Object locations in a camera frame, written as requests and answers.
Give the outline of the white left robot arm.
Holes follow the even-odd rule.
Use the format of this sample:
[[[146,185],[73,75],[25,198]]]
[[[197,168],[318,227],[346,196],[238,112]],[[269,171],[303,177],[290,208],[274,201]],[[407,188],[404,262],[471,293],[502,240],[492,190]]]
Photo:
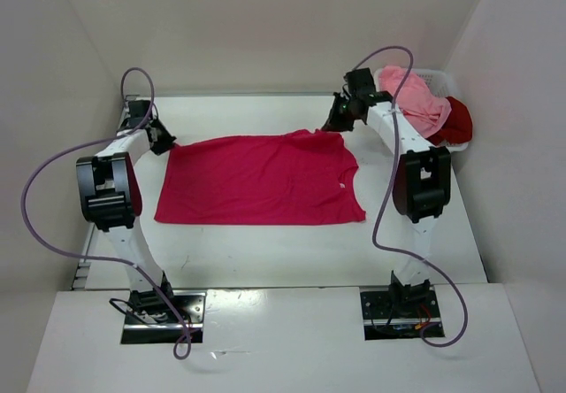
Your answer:
[[[159,119],[135,133],[125,122],[117,139],[92,157],[79,158],[76,173],[80,206],[85,219],[95,224],[114,247],[118,258],[127,260],[129,305],[159,322],[171,319],[177,301],[164,270],[153,258],[142,232],[142,193],[134,173],[135,162],[150,151],[160,156],[171,150],[176,137]]]

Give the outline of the light pink t shirt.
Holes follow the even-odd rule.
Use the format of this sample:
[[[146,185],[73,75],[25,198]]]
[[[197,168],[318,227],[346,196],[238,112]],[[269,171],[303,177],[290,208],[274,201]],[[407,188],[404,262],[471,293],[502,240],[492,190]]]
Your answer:
[[[378,75],[381,90],[395,93],[406,70],[395,65],[387,65]],[[396,103],[407,121],[424,138],[437,134],[446,123],[451,105],[444,97],[436,97],[425,81],[414,73],[403,84]]]

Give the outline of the magenta t shirt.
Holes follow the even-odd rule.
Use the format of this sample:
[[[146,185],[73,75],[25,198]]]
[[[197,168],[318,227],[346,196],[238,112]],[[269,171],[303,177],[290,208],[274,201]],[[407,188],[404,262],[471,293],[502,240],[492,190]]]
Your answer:
[[[363,222],[358,164],[342,135],[302,129],[176,146],[155,221],[181,225],[323,226]]]

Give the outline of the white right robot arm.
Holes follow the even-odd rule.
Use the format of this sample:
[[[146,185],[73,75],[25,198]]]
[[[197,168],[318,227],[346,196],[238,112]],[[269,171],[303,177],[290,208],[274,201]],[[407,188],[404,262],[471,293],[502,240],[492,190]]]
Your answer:
[[[387,302],[394,314],[407,316],[425,301],[430,290],[425,261],[430,256],[432,231],[451,197],[451,156],[447,148],[434,147],[425,140],[391,100],[387,92],[364,98],[335,92],[323,129],[350,132],[361,120],[395,156],[387,197],[403,216],[409,239],[392,270]]]

